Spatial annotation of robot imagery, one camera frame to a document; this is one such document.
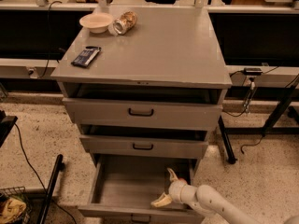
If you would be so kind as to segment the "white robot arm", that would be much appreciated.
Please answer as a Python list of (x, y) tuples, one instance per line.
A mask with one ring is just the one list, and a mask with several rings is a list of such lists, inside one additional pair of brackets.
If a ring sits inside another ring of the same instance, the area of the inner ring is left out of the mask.
[(229, 224), (262, 224), (228, 202), (209, 185), (192, 186), (185, 179), (178, 178), (171, 168), (167, 171), (170, 174), (168, 192), (163, 192), (158, 199), (152, 201), (153, 207), (166, 206), (171, 202), (184, 203), (204, 217), (218, 214)]

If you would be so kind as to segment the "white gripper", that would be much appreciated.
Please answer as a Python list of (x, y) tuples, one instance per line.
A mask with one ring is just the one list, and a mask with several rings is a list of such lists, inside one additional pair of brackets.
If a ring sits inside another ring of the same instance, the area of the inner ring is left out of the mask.
[(155, 201), (150, 204), (153, 207), (159, 208), (169, 205), (172, 200), (175, 203), (192, 203), (197, 200), (196, 191), (197, 187), (187, 184), (185, 181), (178, 180), (176, 173), (171, 169), (167, 169), (169, 173), (169, 180), (172, 182), (168, 194), (165, 192)]

